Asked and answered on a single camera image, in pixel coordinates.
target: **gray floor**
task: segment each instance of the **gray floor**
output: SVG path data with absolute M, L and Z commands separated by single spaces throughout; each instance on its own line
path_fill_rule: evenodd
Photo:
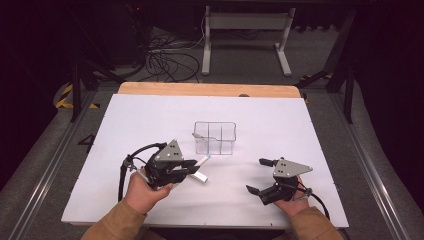
M 278 33 L 261 33 L 255 40 L 242 40 L 231 34 L 219 34 L 213 40 L 210 75 L 198 74 L 199 82 L 295 84 L 301 76 L 312 75 L 322 69 L 336 36 L 337 32 L 333 29 L 307 30 L 303 33 L 292 31 L 285 52 L 293 76 L 283 77 L 272 47 Z M 199 62 L 202 60 L 201 46 L 183 52 L 195 56 Z M 192 67 L 195 66 L 194 62 L 188 59 L 176 58 Z M 187 74 L 189 72 L 181 68 L 175 76 Z M 135 81 L 144 76 L 147 76 L 147 73 L 142 71 L 129 80 Z M 166 80 L 165 76 L 159 78 L 159 81 L 163 80 Z M 348 131 L 353 129 L 363 152 L 377 170 L 410 239 L 424 239 L 422 212 L 396 176 L 378 144 L 359 87 L 355 86 L 354 93 L 354 124 L 347 127 L 338 111 L 338 99 L 343 97 L 343 92 L 327 94 L 323 89 L 326 81 L 320 80 L 302 92 L 308 95 L 307 106 L 315 130 L 334 181 L 341 189 L 339 194 L 350 224 L 347 229 L 350 238 L 396 239 L 390 231 L 385 215 L 382 214 L 376 200 L 377 195 L 364 175 L 356 149 L 358 144 L 352 141 Z M 89 134 L 96 134 L 107 104 L 118 87 L 113 82 L 102 82 L 92 99 L 93 103 L 100 103 L 100 108 L 88 109 L 76 124 L 69 123 L 71 109 L 59 109 L 59 113 L 0 193 L 0 239 L 6 239 L 13 232 L 31 199 L 31 194 L 36 190 L 40 179 L 43 179 L 45 169 L 56 162 L 60 163 L 60 168 L 50 176 L 53 181 L 45 187 L 46 195 L 41 196 L 38 201 L 40 204 L 29 209 L 34 214 L 25 225 L 27 228 L 20 235 L 16 235 L 19 231 L 14 231 L 13 236 L 19 236 L 21 239 L 79 239 L 82 236 L 86 227 L 60 222 L 72 187 L 87 156 L 87 147 L 78 145 L 78 142 Z M 71 127 L 76 127 L 76 130 L 70 138 L 68 148 L 64 149 L 58 158 L 58 148 L 62 139 L 69 135 Z

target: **table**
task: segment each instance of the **table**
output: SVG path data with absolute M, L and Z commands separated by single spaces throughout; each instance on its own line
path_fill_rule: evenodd
M 240 94 L 250 97 L 237 97 Z M 245 187 L 271 186 L 273 168 L 261 166 L 258 159 L 284 156 L 314 167 L 302 176 L 304 183 L 326 203 L 333 224 L 348 227 L 304 100 L 299 96 L 292 86 L 122 84 L 110 102 L 62 221 L 93 224 L 116 204 L 119 167 L 126 154 L 176 137 L 184 157 L 199 160 L 202 156 L 195 154 L 191 136 L 195 120 L 225 118 L 237 124 L 233 155 L 213 155 L 200 168 L 209 177 L 208 182 L 203 185 L 186 178 L 149 213 L 146 226 L 290 228 L 281 211 L 272 204 L 263 206 Z M 313 199 L 310 203 L 320 207 Z

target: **metal rail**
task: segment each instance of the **metal rail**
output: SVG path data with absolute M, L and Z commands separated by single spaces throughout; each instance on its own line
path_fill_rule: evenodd
M 387 190 L 383 182 L 381 181 L 381 178 L 378 175 L 371 158 L 364 151 L 364 148 L 358 140 L 358 136 L 354 126 L 347 122 L 343 114 L 342 100 L 337 96 L 337 94 L 334 93 L 329 94 L 329 96 L 340 119 L 344 123 L 346 131 L 350 136 L 350 139 L 355 148 L 355 154 L 357 155 L 356 159 L 358 160 L 361 170 L 365 176 L 365 179 L 367 180 L 371 192 L 374 195 L 377 205 L 379 206 L 380 211 L 383 214 L 384 220 L 386 221 L 386 224 L 390 230 L 390 233 L 393 236 L 393 239 L 411 239 L 402 224 L 402 221 L 395 209 L 395 206 L 392 200 L 390 199 L 390 196 L 387 193 Z
M 34 188 L 34 191 L 31 195 L 30 200 L 28 201 L 28 204 L 26 205 L 24 211 L 22 212 L 22 215 L 20 216 L 18 222 L 15 225 L 15 228 L 9 236 L 9 240 L 24 239 L 26 233 L 28 232 L 31 226 L 32 221 L 34 220 L 38 210 L 41 207 L 41 204 L 44 201 L 44 198 L 46 197 L 50 189 L 50 186 L 53 183 L 53 180 L 60 168 L 60 165 L 62 164 L 64 155 L 68 150 L 69 143 L 72 140 L 76 130 L 78 129 L 78 126 L 81 120 L 83 119 L 86 110 L 89 108 L 94 96 L 95 92 L 89 91 L 84 97 L 81 113 L 76 118 L 75 122 L 70 123 L 70 125 L 66 129 L 66 132 L 62 140 L 60 141 L 59 147 L 54 153 L 40 181 Z

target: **black cable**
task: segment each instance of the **black cable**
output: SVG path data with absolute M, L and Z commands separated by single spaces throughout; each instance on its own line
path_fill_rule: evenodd
M 327 210 L 327 208 L 325 207 L 325 204 L 324 204 L 324 202 L 321 200 L 321 198 L 319 198 L 317 195 L 315 195 L 315 194 L 311 194 L 311 196 L 312 197 L 314 197 L 319 203 L 321 203 L 321 205 L 322 205 L 322 208 L 324 208 L 324 213 L 325 213 L 325 216 L 328 218 L 328 220 L 330 220 L 330 214 L 328 213 L 328 210 Z
M 170 34 L 156 35 L 150 41 L 149 49 L 150 50 L 159 50 L 159 49 L 168 47 L 169 45 L 175 43 L 176 41 L 182 40 L 182 39 L 183 39 L 182 37 L 173 36 L 173 35 L 170 35 Z
M 303 185 L 303 183 L 301 183 L 301 182 L 299 182 L 298 181 L 298 183 L 300 184 L 300 185 L 302 185 L 305 189 L 302 189 L 302 188 L 297 188 L 297 190 L 299 190 L 299 191 L 301 191 L 301 192 L 306 192 L 306 187 L 305 187 L 305 185 Z M 328 220 L 330 220 L 330 213 L 328 212 L 328 210 L 327 210 L 327 207 L 325 206 L 325 204 L 324 204 L 324 202 L 321 200 L 321 198 L 319 198 L 317 195 L 315 195 L 315 194 L 313 194 L 313 193 L 311 193 L 311 196 L 312 197 L 314 197 L 320 204 L 321 204 L 321 206 L 322 206 L 322 208 L 324 209 L 324 214 L 325 214 L 325 216 L 328 218 Z
M 133 159 L 135 158 L 135 156 L 139 153 L 141 153 L 142 151 L 145 151 L 149 148 L 153 148 L 153 147 L 157 147 L 159 149 L 163 149 L 167 144 L 166 143 L 154 143 L 154 144 L 150 144 L 147 146 L 144 146 L 140 149 L 138 149 L 137 151 L 135 151 L 133 154 L 128 155 L 127 158 L 125 158 L 125 160 L 122 162 L 121 168 L 120 168 L 120 178 L 119 178 L 119 188 L 118 188 L 118 202 L 122 200 L 123 197 L 123 192 L 124 192 L 124 182 L 125 182 L 125 177 L 127 175 L 127 169 L 128 169 L 128 165 L 133 166 Z
M 347 234 L 346 229 L 341 228 L 339 229 L 339 231 L 343 233 L 343 235 L 346 237 L 347 240 L 350 240 L 349 234 Z
M 189 67 L 186 64 L 183 64 L 181 62 L 177 62 L 176 60 L 172 59 L 170 56 L 185 56 L 188 57 L 189 59 L 193 60 L 196 64 L 195 69 Z M 174 77 L 174 74 L 177 72 L 179 66 L 182 66 L 183 68 L 188 69 L 189 71 L 192 72 L 191 75 L 189 75 L 188 77 L 183 77 L 180 79 L 177 79 Z M 198 78 L 197 78 L 197 73 L 200 70 L 200 63 L 199 61 L 186 53 L 167 53 L 165 51 L 158 51 L 157 53 L 153 52 L 153 51 L 149 51 L 148 52 L 148 64 L 146 64 L 146 70 L 149 74 L 151 74 L 151 76 L 148 76 L 144 79 L 148 79 L 151 77 L 156 76 L 157 80 L 159 81 L 159 76 L 160 75 L 167 75 L 167 78 L 165 80 L 165 82 L 168 81 L 168 79 L 172 79 L 171 82 L 181 82 L 181 81 L 186 81 L 189 79 L 192 79 L 193 77 L 196 79 L 197 82 L 199 82 Z
M 139 158 L 139 157 L 134 157 L 134 159 L 140 160 L 141 162 L 143 162 L 144 164 L 147 164 L 146 161 L 144 161 L 143 159 Z

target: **sleeve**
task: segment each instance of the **sleeve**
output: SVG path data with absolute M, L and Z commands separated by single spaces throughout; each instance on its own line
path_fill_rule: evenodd
M 127 202 L 120 201 L 100 221 L 91 226 L 81 238 L 83 240 L 134 239 L 147 215 L 141 215 Z
M 299 240 L 343 240 L 333 224 L 316 207 L 299 212 L 290 221 Z

